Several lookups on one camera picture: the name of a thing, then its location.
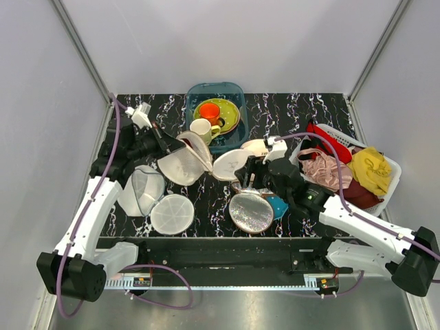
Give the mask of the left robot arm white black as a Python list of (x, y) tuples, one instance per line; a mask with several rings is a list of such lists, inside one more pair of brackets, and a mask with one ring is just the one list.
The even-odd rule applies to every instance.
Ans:
[(37, 258), (36, 267), (50, 294), (94, 302), (109, 277), (125, 267), (133, 272), (147, 267), (149, 256), (134, 243), (117, 243), (96, 257), (98, 239), (135, 163), (147, 156), (160, 160), (184, 147), (184, 142), (157, 125), (137, 129), (130, 120), (111, 121), (69, 229), (53, 252), (42, 252)]

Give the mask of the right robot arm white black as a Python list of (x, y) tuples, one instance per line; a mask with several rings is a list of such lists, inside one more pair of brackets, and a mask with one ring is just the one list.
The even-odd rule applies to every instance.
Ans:
[(361, 240), (356, 245), (330, 239), (312, 255), (319, 272), (351, 268), (390, 278), (398, 288), (425, 297), (439, 266), (435, 233), (393, 225), (349, 205), (341, 196), (303, 178), (286, 158), (263, 161), (249, 156), (234, 174), (241, 186), (266, 188), (280, 197), (295, 215), (316, 215), (319, 222)]

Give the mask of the beige mesh bra laundry bag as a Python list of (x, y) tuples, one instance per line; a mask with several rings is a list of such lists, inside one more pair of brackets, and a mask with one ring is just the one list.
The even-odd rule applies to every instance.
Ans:
[(184, 131), (177, 136), (177, 139), (188, 139), (192, 147), (186, 144), (185, 148), (157, 161), (162, 174), (170, 181), (180, 186), (191, 186), (204, 173), (212, 175), (219, 181), (237, 180), (231, 177), (228, 171), (228, 160), (233, 150), (213, 160), (209, 148), (196, 133)]

